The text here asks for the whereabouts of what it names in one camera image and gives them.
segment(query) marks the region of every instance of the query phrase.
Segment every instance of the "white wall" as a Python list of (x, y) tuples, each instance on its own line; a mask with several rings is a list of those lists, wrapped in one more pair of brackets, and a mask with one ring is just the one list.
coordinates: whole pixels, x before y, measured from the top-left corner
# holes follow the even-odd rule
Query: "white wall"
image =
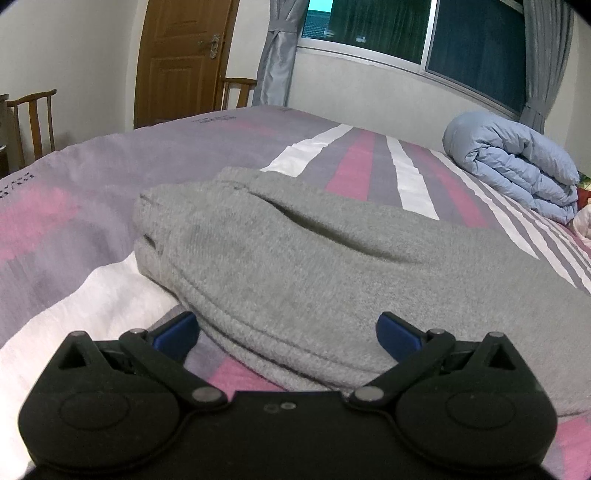
[[(561, 146), (569, 133), (575, 84), (581, 81), (577, 78), (578, 62), (575, 31), (564, 79), (545, 129)], [(295, 58), (288, 105), (434, 150), (443, 149), (443, 132), (455, 116), (486, 109), (476, 100), (419, 75), (306, 49), (299, 49)]]
[[(133, 126), (135, 69), (148, 0), (139, 0), (126, 85), (126, 127)], [(564, 79), (545, 134), (591, 174), (591, 27), (576, 16)], [(256, 77), (269, 21), (269, 0), (241, 0), (227, 76)], [(234, 105), (237, 93), (230, 97)], [(392, 67), (299, 49), (288, 105), (441, 150), (447, 124), (482, 104), (432, 80)]]
[(576, 23), (579, 44), (578, 71), (575, 101), (565, 148), (579, 169), (591, 175), (591, 27), (578, 16)]
[[(137, 2), (17, 0), (0, 15), (0, 93), (16, 99), (57, 88), (52, 98), (57, 148), (123, 131), (128, 45)], [(42, 103), (39, 116), (47, 142)], [(20, 113), (30, 155), (27, 107)]]

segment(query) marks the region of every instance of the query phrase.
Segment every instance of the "folded blanket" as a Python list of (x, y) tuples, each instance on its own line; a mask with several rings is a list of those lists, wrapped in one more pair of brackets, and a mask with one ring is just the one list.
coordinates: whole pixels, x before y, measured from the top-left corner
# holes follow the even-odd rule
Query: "folded blanket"
[(591, 408), (591, 298), (504, 235), (347, 199), (280, 173), (141, 195), (140, 272), (232, 356), (291, 390), (350, 390), (394, 365), (384, 310), (459, 339), (505, 331), (562, 414)]
[(579, 172), (557, 144), (490, 112), (456, 117), (443, 134), (447, 155), (495, 190), (556, 222), (577, 213)]

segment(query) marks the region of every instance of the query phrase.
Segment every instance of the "gray curtain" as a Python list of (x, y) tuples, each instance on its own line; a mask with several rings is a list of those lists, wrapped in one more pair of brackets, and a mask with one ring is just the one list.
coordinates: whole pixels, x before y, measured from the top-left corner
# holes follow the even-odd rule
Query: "gray curtain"
[(287, 103), (298, 31), (309, 1), (271, 0), (269, 29), (256, 74), (253, 105)]
[(524, 0), (525, 93), (519, 121), (544, 133), (564, 76), (573, 36), (573, 10), (564, 0)]

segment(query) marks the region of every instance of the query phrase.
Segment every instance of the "window frame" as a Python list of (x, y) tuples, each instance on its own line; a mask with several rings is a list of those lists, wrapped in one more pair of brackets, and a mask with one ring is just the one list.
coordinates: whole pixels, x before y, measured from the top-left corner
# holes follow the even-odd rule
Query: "window frame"
[[(515, 0), (498, 0), (499, 2), (508, 5), (509, 7), (517, 10), (523, 14), (523, 5), (519, 4)], [(327, 54), (331, 57), (339, 57), (348, 60), (357, 61), (360, 63), (377, 64), (379, 66), (393, 67), (396, 69), (404, 70), (416, 74), (424, 79), (431, 80), (432, 82), (438, 83), (445, 87), (455, 90), (457, 93), (461, 93), (463, 96), (470, 97), (471, 100), (475, 100), (481, 105), (493, 109), (497, 113), (510, 118), (518, 119), (521, 112), (517, 112), (506, 106), (497, 100), (489, 97), (488, 95), (477, 91), (476, 89), (464, 85), (456, 80), (441, 74), (430, 72), (427, 68), (427, 63), (431, 56), (431, 47), (433, 45), (433, 38), (435, 33), (435, 24), (437, 21), (437, 14), (439, 11), (439, 0), (431, 0), (431, 9), (429, 11), (429, 19), (427, 22), (427, 31), (425, 36), (425, 45), (423, 48), (423, 55), (421, 56), (421, 63), (413, 63), (408, 60), (404, 60), (386, 53), (381, 53), (373, 50), (367, 50), (366, 48), (356, 47), (353, 45), (347, 45), (344, 43), (331, 42), (328, 40), (317, 40), (315, 38), (303, 38), (303, 26), (300, 29), (298, 38), (298, 49), (308, 50), (311, 53)]]

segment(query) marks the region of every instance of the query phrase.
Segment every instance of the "white stripe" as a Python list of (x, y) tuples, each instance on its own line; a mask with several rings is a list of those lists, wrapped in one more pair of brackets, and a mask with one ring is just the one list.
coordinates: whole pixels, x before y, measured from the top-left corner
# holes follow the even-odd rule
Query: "white stripe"
[(29, 461), (17, 417), (29, 390), (66, 335), (85, 330), (112, 340), (129, 328), (148, 328), (177, 300), (141, 275), (131, 254), (95, 269), (74, 293), (33, 317), (0, 349), (0, 478), (19, 478)]
[(550, 229), (552, 229), (554, 231), (554, 233), (556, 233), (556, 235), (558, 235), (558, 237), (560, 237), (562, 239), (566, 239), (570, 242), (573, 252), (577, 255), (577, 257), (579, 257), (579, 260), (581, 260), (583, 265), (585, 265), (585, 268), (587, 268), (589, 270), (589, 272), (591, 273), (591, 259), (587, 255), (587, 252), (585, 252), (581, 247), (579, 247), (577, 245), (577, 242), (574, 241), (572, 236), (570, 236), (567, 232), (558, 228), (554, 224), (554, 222), (552, 222), (551, 220), (548, 220), (542, 216), (539, 216), (539, 217), (540, 217), (540, 221), (542, 221), (546, 225), (548, 225), (550, 227)]
[(402, 201), (402, 208), (439, 220), (423, 176), (414, 166), (410, 157), (406, 155), (400, 142), (392, 137), (386, 137), (386, 139), (396, 169), (398, 193), (400, 194), (400, 201)]
[(294, 143), (281, 152), (268, 167), (262, 168), (261, 171), (278, 171), (290, 177), (297, 177), (324, 147), (345, 135), (352, 128), (350, 125), (340, 124), (313, 138), (306, 138)]
[(517, 231), (517, 228), (515, 228), (515, 225), (511, 223), (509, 216), (503, 210), (497, 207), (495, 202), (493, 202), (487, 195), (485, 195), (484, 192), (480, 188), (478, 188), (478, 185), (463, 170), (461, 170), (459, 167), (456, 167), (444, 154), (434, 150), (431, 150), (431, 152), (439, 160), (441, 160), (441, 162), (447, 168), (449, 168), (458, 177), (460, 177), (464, 184), (469, 189), (471, 189), (471, 191), (473, 191), (476, 194), (476, 196), (480, 198), (480, 200), (482, 200), (484, 203), (488, 205), (496, 220), (501, 224), (506, 234), (509, 235), (509, 238), (511, 238), (515, 245), (521, 248), (525, 253), (530, 254), (532, 257), (538, 258), (538, 256), (535, 254), (534, 250), (531, 248), (527, 240), (525, 240), (525, 238), (521, 236), (521, 234)]
[[(505, 198), (503, 195), (501, 195), (495, 189), (493, 189), (490, 185), (487, 185), (486, 183), (483, 183), (483, 185), (484, 185), (484, 188), (486, 188), (491, 193), (491, 195), (493, 197), (495, 197), (501, 203), (501, 205), (504, 205), (511, 213), (513, 213), (513, 215), (515, 216), (517, 221), (519, 221), (525, 227), (527, 234), (530, 236), (530, 238), (533, 241), (533, 243), (535, 244), (535, 246), (546, 257), (546, 260), (548, 260), (548, 263), (552, 266), (552, 268), (555, 270), (555, 272), (558, 275), (560, 275), (563, 279), (565, 279), (567, 282), (569, 282), (572, 286), (575, 286), (573, 279), (569, 275), (569, 272), (566, 270), (564, 265), (560, 262), (558, 257), (556, 257), (556, 255), (550, 249), (550, 247), (548, 247), (548, 244), (546, 243), (546, 240), (544, 240), (544, 237), (542, 236), (540, 231), (537, 228), (535, 228), (531, 224), (531, 222), (525, 218), (525, 216), (523, 215), (522, 212), (516, 210), (514, 207), (509, 205), (509, 202), (507, 202), (507, 200), (509, 198)], [(554, 243), (556, 243), (556, 244), (558, 243), (555, 238), (553, 238), (552, 240), (554, 240)]]
[(564, 239), (559, 240), (559, 238), (562, 237), (562, 236), (560, 235), (560, 237), (559, 237), (554, 232), (550, 231), (550, 228), (548, 227), (548, 224), (546, 224), (545, 221), (544, 222), (541, 221), (541, 219), (542, 219), (541, 216), (540, 216), (540, 219), (537, 219), (536, 218), (537, 217), (537, 214), (535, 212), (529, 212), (526, 208), (524, 208), (523, 206), (521, 206), (515, 200), (513, 200), (513, 199), (510, 199), (510, 200), (511, 200), (511, 203), (513, 203), (518, 209), (522, 210), (527, 216), (529, 216), (541, 229), (543, 229), (543, 230), (546, 231), (546, 233), (548, 234), (548, 236), (556, 244), (556, 247), (558, 247), (558, 250), (560, 250), (560, 253), (562, 253), (564, 255), (564, 259), (571, 265), (571, 267), (573, 267), (573, 270), (575, 271), (575, 273), (581, 279), (581, 282), (583, 283), (583, 286), (587, 289), (587, 291), (589, 293), (591, 293), (591, 280), (589, 279), (589, 276), (581, 268), (581, 266), (579, 265), (579, 262), (577, 262), (574, 259), (574, 257), (570, 253), (570, 251), (566, 248), (566, 245), (563, 243), (564, 242)]

